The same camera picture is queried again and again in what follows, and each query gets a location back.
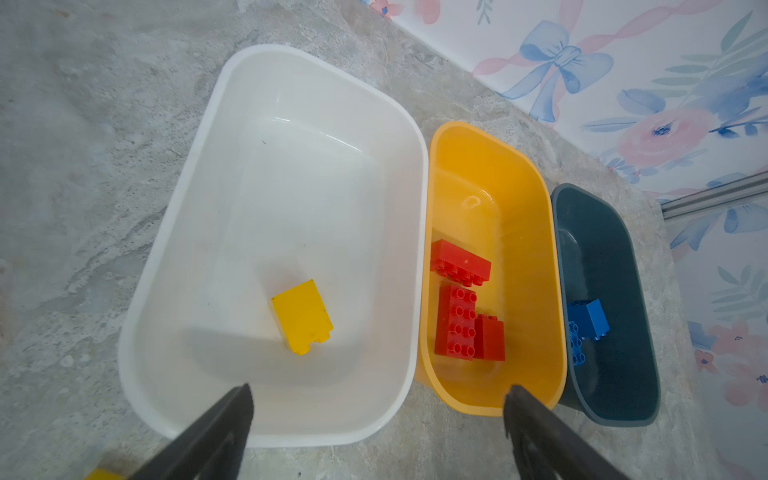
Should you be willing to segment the right aluminium corner post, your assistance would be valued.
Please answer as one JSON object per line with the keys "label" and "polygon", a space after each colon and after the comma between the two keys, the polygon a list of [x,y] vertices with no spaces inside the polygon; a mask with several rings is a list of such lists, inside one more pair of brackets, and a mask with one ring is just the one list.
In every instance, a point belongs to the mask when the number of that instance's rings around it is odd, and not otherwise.
{"label": "right aluminium corner post", "polygon": [[661,205],[664,220],[730,206],[767,194],[767,172],[726,182]]}

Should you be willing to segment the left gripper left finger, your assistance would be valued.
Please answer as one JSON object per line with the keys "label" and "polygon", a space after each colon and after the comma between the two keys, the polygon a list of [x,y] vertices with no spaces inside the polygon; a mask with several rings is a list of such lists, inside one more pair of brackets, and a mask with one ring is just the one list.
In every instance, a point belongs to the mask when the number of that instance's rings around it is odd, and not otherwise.
{"label": "left gripper left finger", "polygon": [[250,386],[227,392],[156,456],[134,479],[235,479],[253,419]]}

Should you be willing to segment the dark teal plastic container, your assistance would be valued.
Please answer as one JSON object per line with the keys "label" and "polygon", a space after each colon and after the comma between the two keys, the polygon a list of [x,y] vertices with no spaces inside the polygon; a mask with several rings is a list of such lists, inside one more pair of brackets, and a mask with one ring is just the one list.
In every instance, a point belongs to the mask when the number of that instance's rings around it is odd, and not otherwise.
{"label": "dark teal plastic container", "polygon": [[[651,424],[660,407],[659,375],[629,232],[608,203],[572,184],[551,194],[563,297],[567,378],[560,402],[605,426]],[[567,305],[599,299],[610,331],[582,339],[573,366]]]}

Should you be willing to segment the small yellow lego brick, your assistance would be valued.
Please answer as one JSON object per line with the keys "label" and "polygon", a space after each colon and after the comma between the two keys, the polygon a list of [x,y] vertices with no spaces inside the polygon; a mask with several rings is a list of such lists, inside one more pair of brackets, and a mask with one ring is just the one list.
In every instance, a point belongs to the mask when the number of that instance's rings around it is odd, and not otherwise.
{"label": "small yellow lego brick", "polygon": [[330,339],[333,324],[319,290],[308,280],[271,299],[288,348],[296,355]]}

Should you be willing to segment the yellow plastic container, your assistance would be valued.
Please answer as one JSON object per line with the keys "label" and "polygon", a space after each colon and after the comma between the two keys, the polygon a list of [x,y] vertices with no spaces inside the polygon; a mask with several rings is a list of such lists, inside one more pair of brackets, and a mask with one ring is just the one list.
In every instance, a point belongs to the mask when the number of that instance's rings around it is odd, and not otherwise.
{"label": "yellow plastic container", "polygon": [[434,352],[440,286],[424,270],[415,379],[454,410],[499,417],[513,385],[547,408],[564,390],[565,342],[549,191],[522,153],[460,121],[432,137],[425,245],[447,240],[491,264],[478,309],[504,324],[506,359],[460,360]]}

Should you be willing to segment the white plastic container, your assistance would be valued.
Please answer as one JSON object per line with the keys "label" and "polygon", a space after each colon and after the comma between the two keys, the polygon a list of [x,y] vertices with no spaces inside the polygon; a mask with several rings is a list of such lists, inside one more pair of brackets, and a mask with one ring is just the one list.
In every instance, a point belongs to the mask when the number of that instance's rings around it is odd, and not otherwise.
{"label": "white plastic container", "polygon": [[[128,308],[123,391],[173,439],[248,384],[247,444],[343,445],[413,380],[428,152],[395,100],[301,50],[224,65]],[[271,299],[308,280],[333,324],[299,356]]]}

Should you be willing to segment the blue lego brick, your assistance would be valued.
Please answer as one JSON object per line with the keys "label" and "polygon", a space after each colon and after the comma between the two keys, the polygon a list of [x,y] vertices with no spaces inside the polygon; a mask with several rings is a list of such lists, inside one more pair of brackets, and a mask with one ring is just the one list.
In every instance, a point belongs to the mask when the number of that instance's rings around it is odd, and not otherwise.
{"label": "blue lego brick", "polygon": [[582,337],[579,333],[578,325],[573,322],[568,322],[568,334],[569,334],[569,347],[571,352],[571,363],[573,366],[581,366],[585,363],[586,357],[582,350]]}
{"label": "blue lego brick", "polygon": [[606,313],[599,299],[580,300],[567,305],[570,322],[582,339],[599,341],[610,331]]}

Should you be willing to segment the red lego brick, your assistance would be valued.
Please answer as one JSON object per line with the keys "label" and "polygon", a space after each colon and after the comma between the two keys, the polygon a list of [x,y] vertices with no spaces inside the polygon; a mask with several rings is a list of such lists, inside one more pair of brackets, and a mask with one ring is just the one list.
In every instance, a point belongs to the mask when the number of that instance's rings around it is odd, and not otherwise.
{"label": "red lego brick", "polygon": [[434,353],[473,360],[477,294],[470,289],[444,282],[439,291]]}
{"label": "red lego brick", "polygon": [[430,270],[464,287],[482,286],[490,280],[492,264],[447,240],[431,245]]}

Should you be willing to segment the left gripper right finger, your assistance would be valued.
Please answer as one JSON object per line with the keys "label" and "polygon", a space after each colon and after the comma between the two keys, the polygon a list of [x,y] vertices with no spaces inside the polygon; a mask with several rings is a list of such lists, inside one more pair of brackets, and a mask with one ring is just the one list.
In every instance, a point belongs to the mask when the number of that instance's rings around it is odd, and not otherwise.
{"label": "left gripper right finger", "polygon": [[505,396],[503,420],[522,479],[626,477],[521,385]]}

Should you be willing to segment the red block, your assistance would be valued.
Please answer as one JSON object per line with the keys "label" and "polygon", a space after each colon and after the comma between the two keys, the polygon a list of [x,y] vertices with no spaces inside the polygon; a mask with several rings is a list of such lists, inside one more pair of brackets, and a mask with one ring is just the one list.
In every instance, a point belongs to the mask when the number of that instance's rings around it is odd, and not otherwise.
{"label": "red block", "polygon": [[506,360],[504,323],[497,316],[479,314],[475,319],[474,358]]}

